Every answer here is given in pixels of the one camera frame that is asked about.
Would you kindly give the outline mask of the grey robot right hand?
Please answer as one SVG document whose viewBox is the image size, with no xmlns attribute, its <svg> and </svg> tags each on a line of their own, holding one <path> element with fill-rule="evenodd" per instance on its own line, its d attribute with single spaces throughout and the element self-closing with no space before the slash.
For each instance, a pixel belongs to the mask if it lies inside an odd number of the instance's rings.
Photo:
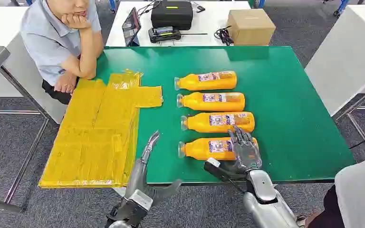
<svg viewBox="0 0 365 228">
<path fill-rule="evenodd" d="M 242 174 L 252 169 L 260 169 L 262 160 L 255 138 L 236 125 L 233 125 L 233 128 L 234 130 L 228 130 L 228 133 L 235 154 L 235 163 L 229 167 L 229 170 Z"/>
</svg>

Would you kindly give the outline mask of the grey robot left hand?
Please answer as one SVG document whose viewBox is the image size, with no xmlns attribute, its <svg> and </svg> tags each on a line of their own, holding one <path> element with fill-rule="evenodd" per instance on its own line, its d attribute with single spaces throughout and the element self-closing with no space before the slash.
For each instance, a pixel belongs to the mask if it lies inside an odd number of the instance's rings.
<svg viewBox="0 0 365 228">
<path fill-rule="evenodd" d="M 141 157 L 136 159 L 133 165 L 132 172 L 125 190 L 124 199 L 128 199 L 136 190 L 140 190 L 146 196 L 153 200 L 152 205 L 159 204 L 166 198 L 171 197 L 180 188 L 182 181 L 180 179 L 172 182 L 171 185 L 163 188 L 154 188 L 149 186 L 146 181 L 147 164 L 149 162 L 150 153 L 159 138 L 159 132 L 155 131 L 145 145 Z"/>
</svg>

